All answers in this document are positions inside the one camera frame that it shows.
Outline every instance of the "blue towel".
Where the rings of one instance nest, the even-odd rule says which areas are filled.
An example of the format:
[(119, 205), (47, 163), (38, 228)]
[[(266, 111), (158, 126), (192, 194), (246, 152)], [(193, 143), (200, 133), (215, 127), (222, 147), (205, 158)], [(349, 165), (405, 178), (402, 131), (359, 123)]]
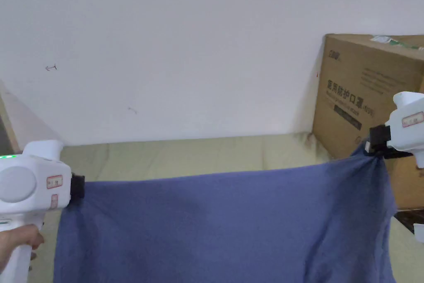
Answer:
[(87, 182), (60, 219), (54, 282), (394, 282), (384, 161)]

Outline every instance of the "box label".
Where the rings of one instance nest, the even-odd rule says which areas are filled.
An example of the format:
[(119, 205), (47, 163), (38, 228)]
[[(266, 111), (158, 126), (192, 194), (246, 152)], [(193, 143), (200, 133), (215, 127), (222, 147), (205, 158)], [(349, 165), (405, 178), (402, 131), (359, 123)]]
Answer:
[(352, 112), (355, 116), (359, 116), (359, 111), (363, 110), (370, 117), (374, 117), (375, 111), (368, 105), (364, 104), (364, 99), (349, 89), (338, 85), (332, 80), (327, 82), (327, 95), (340, 106), (345, 107), (348, 111)]

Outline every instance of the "cardboard box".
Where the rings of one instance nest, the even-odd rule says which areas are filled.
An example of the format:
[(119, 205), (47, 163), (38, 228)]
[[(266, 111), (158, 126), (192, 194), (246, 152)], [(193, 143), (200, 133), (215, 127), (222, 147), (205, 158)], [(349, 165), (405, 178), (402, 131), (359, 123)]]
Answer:
[[(332, 156), (348, 157), (370, 127), (387, 122), (401, 91), (424, 92), (424, 36), (329, 34), (313, 133)], [(414, 157), (386, 164), (398, 208), (424, 207), (424, 170)]]
[(0, 96), (0, 155), (20, 153), (15, 133)]

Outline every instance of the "pencil mark on wall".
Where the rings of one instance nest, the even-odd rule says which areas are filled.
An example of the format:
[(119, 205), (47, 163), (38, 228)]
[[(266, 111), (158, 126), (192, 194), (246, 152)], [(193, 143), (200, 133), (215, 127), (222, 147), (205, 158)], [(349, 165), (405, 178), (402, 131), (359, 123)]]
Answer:
[(132, 108), (132, 107), (129, 107), (129, 106), (128, 106), (128, 110), (129, 110), (129, 111), (133, 111), (133, 112), (137, 115), (137, 110), (136, 110), (136, 109), (134, 109), (134, 108)]
[(46, 67), (46, 70), (47, 70), (47, 71), (50, 71), (51, 69), (55, 69), (55, 70), (57, 70), (57, 68), (56, 68), (56, 64), (54, 64), (54, 66), (52, 66), (52, 67), (49, 67), (49, 66), (47, 66), (47, 67)]

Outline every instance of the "finger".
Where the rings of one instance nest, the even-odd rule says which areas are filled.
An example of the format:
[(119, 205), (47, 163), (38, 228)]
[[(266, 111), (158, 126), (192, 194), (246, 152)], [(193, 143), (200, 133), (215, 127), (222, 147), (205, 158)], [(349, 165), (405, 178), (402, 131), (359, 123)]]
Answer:
[(9, 230), (9, 232), (12, 236), (11, 243), (15, 247), (28, 244), (37, 248), (41, 243), (44, 242), (42, 235), (35, 225), (25, 225)]
[(38, 233), (34, 240), (31, 242), (32, 249), (37, 250), (41, 243), (44, 243), (44, 238), (40, 233)]

